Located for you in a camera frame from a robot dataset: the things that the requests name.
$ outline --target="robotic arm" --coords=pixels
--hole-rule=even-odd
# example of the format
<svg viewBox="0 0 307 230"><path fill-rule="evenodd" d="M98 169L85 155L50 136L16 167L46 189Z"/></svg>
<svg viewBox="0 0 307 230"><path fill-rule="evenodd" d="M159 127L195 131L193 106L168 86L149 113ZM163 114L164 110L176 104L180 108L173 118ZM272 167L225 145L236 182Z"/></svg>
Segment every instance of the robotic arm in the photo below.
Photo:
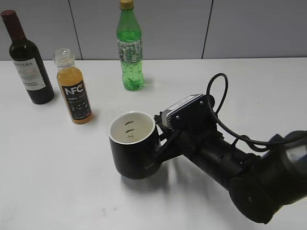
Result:
<svg viewBox="0 0 307 230"><path fill-rule="evenodd" d="M243 215L266 224L282 206L307 196L307 131L294 131L285 138L277 134L261 142L229 130L212 109L210 86L219 76L224 77L226 88L218 112L228 87L224 74L213 77L206 95L188 96L155 116L162 130L160 140L167 139L156 160L184 155L229 191ZM224 141L217 124L237 138L234 143ZM239 139L254 151L267 152L262 157L244 153L236 148Z"/></svg>

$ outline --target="green plastic bottle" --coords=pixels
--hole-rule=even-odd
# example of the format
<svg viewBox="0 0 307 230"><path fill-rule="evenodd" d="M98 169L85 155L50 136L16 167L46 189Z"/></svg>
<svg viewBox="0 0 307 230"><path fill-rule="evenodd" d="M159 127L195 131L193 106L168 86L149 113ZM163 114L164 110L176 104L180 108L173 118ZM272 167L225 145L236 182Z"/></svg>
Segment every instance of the green plastic bottle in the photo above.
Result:
<svg viewBox="0 0 307 230"><path fill-rule="evenodd" d="M143 88L142 31L133 13L133 0L120 0L120 20L117 28L118 52L127 90Z"/></svg>

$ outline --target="wine label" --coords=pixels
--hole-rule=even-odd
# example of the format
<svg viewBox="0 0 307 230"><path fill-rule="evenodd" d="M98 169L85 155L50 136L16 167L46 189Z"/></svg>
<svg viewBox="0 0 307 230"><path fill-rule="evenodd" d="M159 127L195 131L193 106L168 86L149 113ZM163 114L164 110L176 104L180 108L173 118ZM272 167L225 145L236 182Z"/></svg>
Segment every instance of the wine label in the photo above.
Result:
<svg viewBox="0 0 307 230"><path fill-rule="evenodd" d="M46 87L35 58L27 61L13 60L13 63L27 90L35 91Z"/></svg>
<svg viewBox="0 0 307 230"><path fill-rule="evenodd" d="M62 90L74 120L83 120L91 115L92 111L83 81L72 86L62 86Z"/></svg>
<svg viewBox="0 0 307 230"><path fill-rule="evenodd" d="M143 59L142 40L134 42L118 42L119 59L127 63L136 63Z"/></svg>

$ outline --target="table surface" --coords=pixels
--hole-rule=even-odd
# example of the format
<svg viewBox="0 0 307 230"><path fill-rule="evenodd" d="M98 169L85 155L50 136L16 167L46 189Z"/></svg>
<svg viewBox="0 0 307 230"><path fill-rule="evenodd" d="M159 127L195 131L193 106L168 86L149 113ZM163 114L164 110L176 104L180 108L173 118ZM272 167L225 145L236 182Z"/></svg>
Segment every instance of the table surface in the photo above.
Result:
<svg viewBox="0 0 307 230"><path fill-rule="evenodd" d="M76 61L94 113L76 125L45 62L55 98L31 103L10 61L0 62L1 230L302 230L307 200L283 207L268 225L244 217L219 184L184 157L153 177L129 180L116 171L110 122L127 111L152 116L205 92L218 72L229 77L221 120L239 134L269 140L307 130L307 58L144 61L145 88L126 91L118 61ZM219 101L223 79L212 94ZM225 134L227 141L234 138ZM251 152L239 142L238 147Z"/></svg>

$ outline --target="dark wine bottle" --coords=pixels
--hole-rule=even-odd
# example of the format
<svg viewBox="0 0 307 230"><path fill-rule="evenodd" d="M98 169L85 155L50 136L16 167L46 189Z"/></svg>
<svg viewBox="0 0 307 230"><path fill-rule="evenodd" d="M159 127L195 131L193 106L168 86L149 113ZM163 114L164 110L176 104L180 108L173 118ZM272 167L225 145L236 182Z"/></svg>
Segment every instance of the dark wine bottle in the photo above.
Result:
<svg viewBox="0 0 307 230"><path fill-rule="evenodd" d="M3 11L1 17L12 39L10 56L32 102L49 102L54 92L38 48L26 39L15 11Z"/></svg>

